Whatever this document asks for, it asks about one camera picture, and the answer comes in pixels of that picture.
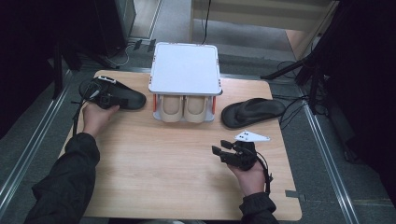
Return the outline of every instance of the hand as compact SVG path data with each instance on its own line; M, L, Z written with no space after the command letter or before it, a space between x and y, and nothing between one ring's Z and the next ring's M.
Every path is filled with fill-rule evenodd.
M82 131L95 138L119 108L119 105L113 105L109 109L102 109L96 104L88 103L82 109L82 115L84 117L84 129Z
M264 169L258 161L248 171L243 171L235 166L227 165L238 179L239 186L245 196L264 191Z

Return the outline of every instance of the white lid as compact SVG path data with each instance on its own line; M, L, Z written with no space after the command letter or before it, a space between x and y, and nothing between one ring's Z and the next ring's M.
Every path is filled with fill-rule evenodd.
M158 94L221 94L217 48L157 43L148 89Z

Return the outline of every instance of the shoe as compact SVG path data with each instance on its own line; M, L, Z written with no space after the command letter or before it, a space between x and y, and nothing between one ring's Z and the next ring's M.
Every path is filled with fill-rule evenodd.
M276 100L253 98L245 102L227 105L221 111L222 123L231 129L243 128L285 113L286 107Z
M186 96L184 118L188 122L201 123L206 118L207 96Z
M79 94L103 109L119 105L121 109L139 110L146 104L146 96L111 77L95 77L81 82Z
M183 96L162 95L160 116L165 122L177 122L183 117Z

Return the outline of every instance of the white tag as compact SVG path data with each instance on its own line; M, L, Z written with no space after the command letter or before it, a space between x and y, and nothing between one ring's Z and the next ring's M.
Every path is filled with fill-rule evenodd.
M116 81L115 79L110 78L110 77L98 77L98 79L101 79L101 80L103 80L103 81L108 81L108 82L111 82L111 83L113 83L113 84L116 84L116 83L117 83L117 81Z
M242 142L267 142L270 140L270 137L244 130L242 133L235 136L235 140Z

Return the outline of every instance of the floor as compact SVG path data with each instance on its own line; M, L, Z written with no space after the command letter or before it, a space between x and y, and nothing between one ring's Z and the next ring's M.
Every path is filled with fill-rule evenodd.
M134 0L136 17L131 37L143 39L151 38L160 7L161 0Z
M144 2L149 2L153 6L158 6L156 4L159 3L155 0ZM140 51L130 48L126 50L129 54L121 52L111 60L123 63L129 58L130 61L121 69L134 71L139 67L140 70L149 72L149 60L142 58L149 58L146 49L150 40L182 43L189 41L189 8L191 1L162 0L158 11L152 13L151 10L149 13L155 21L153 26L146 29L144 35L133 38L136 40L143 37L143 47ZM194 43L202 43L204 39L203 23L204 21L200 20L194 21ZM280 29L210 21L205 42L218 48L219 58L222 59L220 71L223 77L259 79L259 76L269 75L295 61L285 31ZM70 81L70 85L65 87L65 102L78 98L75 94L78 83L93 76L95 69L97 70L97 66L84 63L81 71L67 73L65 79ZM309 86L296 86L290 78L293 76L295 74L288 73L269 81L273 97L287 105L309 91ZM42 95L51 95L51 87ZM30 144L29 136L36 135L39 139L37 146L27 147L28 153L35 153L35 157L21 174L18 188L10 191L14 196L9 202L1 202L1 223L22 223L34 203L30 187L47 173L58 156L58 150L54 151L54 146L61 145L63 136L67 136L70 130L68 123L75 107L69 103L55 103L48 97L39 97L7 137L0 141L0 163L9 164L2 165L0 172L0 180L5 183L3 186L6 186L7 177L14 174L14 164L19 164L19 158L26 151L25 146ZM298 101L292 105L289 111L290 119L281 122L303 218L296 222L281 223L396 223L395 209L377 174L364 163L351 164L345 161L342 143L332 127L331 120L325 116L313 116L304 106L305 103ZM49 115L48 123L42 124L40 120L47 115L49 107L57 112ZM41 135L36 132L37 126L46 125L48 129L44 129ZM107 222L108 218L105 217L84 217L80 223Z

